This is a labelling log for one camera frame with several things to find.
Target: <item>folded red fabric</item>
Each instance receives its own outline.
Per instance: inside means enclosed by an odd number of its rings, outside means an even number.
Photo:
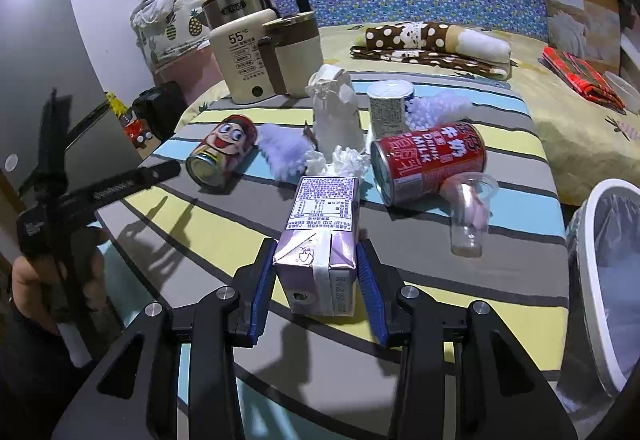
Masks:
[[[613,91],[606,80],[588,62],[566,52],[547,46],[542,50],[544,58],[554,71],[581,97],[616,110],[624,110],[625,103]]]

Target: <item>brown polka dot blanket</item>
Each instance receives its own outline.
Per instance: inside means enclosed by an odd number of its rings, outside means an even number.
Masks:
[[[497,80],[506,80],[511,73],[508,42],[444,22],[363,26],[351,57],[440,66]]]

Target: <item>cartoon mouth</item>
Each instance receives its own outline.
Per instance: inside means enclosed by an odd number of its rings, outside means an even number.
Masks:
[[[213,144],[218,149],[224,149],[228,145],[231,145],[231,142],[227,142],[226,140],[223,140],[219,136],[216,136],[216,139],[214,140]]]

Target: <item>gray door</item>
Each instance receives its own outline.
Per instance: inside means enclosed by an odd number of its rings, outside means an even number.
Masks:
[[[36,166],[40,114],[52,88],[73,97],[71,126],[105,96],[84,49],[71,0],[0,0],[0,34],[0,166],[17,190]],[[5,169],[6,158],[14,154],[17,165]],[[139,163],[137,151],[110,111],[68,150],[69,187]]]

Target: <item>cartoon face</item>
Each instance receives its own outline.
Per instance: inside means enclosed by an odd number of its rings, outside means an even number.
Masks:
[[[235,122],[220,124],[207,136],[207,144],[225,155],[241,154],[245,140],[244,129]]]

